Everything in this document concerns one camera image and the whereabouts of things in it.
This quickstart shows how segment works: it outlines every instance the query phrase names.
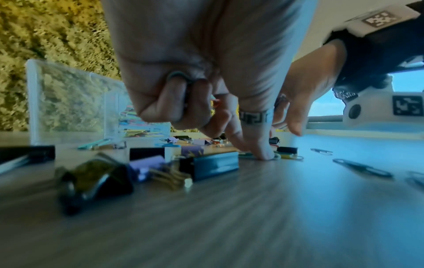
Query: clear plastic container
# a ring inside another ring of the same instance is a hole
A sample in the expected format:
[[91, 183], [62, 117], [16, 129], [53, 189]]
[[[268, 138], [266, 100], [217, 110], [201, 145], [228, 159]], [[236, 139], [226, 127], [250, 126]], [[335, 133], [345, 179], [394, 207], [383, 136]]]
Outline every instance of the clear plastic container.
[[121, 81], [47, 61], [26, 63], [30, 142], [85, 143], [105, 136], [104, 93]]
[[126, 91], [105, 93], [105, 138], [113, 140], [137, 140], [167, 138], [170, 123], [146, 123], [134, 111]]

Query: wood grain surface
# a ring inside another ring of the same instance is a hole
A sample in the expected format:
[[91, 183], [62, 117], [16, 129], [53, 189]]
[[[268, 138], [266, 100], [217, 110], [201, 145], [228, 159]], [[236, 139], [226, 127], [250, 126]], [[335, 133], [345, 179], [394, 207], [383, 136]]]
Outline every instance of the wood grain surface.
[[[8, 139], [0, 134], [3, 145]], [[92, 154], [59, 148], [56, 163], [0, 177], [0, 267], [423, 267], [424, 192], [406, 182], [408, 171], [424, 173], [423, 141], [306, 136], [291, 143], [304, 161], [240, 160], [239, 171], [188, 190], [139, 185], [75, 217], [61, 214], [54, 191], [10, 196]], [[362, 175], [334, 158], [394, 179]]]

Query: person's right hand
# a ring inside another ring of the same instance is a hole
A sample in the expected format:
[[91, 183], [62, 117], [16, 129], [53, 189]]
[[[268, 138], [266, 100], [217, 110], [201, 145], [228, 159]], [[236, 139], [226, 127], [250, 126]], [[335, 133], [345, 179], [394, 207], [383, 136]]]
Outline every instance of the person's right hand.
[[[102, 0], [122, 79], [138, 116], [225, 130], [238, 149], [272, 159], [271, 121], [240, 123], [240, 110], [272, 109], [312, 20], [316, 0]], [[194, 83], [167, 76], [180, 71]], [[211, 94], [220, 106], [211, 116]]]
[[334, 40], [292, 63], [280, 91], [284, 98], [275, 108], [270, 136], [285, 127], [302, 135], [312, 103], [334, 86], [346, 57], [343, 42]]

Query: qr code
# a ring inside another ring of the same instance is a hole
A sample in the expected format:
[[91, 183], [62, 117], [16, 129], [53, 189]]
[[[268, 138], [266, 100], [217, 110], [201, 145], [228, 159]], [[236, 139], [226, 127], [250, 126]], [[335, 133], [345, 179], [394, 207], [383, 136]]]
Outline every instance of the qr code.
[[421, 96], [393, 96], [393, 114], [401, 116], [424, 116]]
[[381, 11], [377, 14], [372, 15], [371, 17], [363, 19], [362, 22], [374, 28], [380, 28], [400, 19], [401, 17], [398, 17], [388, 11]]

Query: tabletop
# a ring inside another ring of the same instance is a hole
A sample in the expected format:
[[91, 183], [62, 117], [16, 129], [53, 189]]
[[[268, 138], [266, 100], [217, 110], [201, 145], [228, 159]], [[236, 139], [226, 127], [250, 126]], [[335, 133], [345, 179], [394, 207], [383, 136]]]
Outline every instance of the tabletop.
[[[238, 171], [189, 189], [146, 183], [73, 217], [54, 191], [0, 196], [0, 267], [423, 267], [424, 189], [408, 178], [424, 173], [424, 141], [306, 135], [290, 145], [303, 161], [241, 159]], [[1, 176], [0, 195], [92, 154], [58, 147], [55, 163]]]

